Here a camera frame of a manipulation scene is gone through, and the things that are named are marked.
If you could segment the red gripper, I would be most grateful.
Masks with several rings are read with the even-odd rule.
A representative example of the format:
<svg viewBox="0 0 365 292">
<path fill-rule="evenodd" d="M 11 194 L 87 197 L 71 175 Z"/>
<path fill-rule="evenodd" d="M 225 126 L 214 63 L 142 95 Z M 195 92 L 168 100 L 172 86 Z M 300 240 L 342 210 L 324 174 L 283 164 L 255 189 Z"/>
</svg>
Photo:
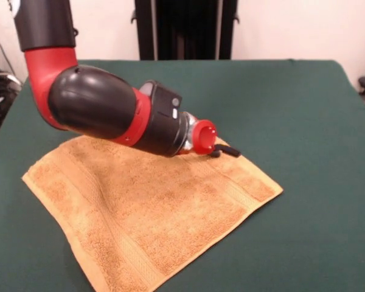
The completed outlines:
<svg viewBox="0 0 365 292">
<path fill-rule="evenodd" d="M 192 130 L 192 145 L 195 153 L 219 158 L 221 154 L 232 157 L 241 156 L 241 152 L 226 144 L 216 144 L 217 129 L 209 120 L 198 120 Z"/>
</svg>

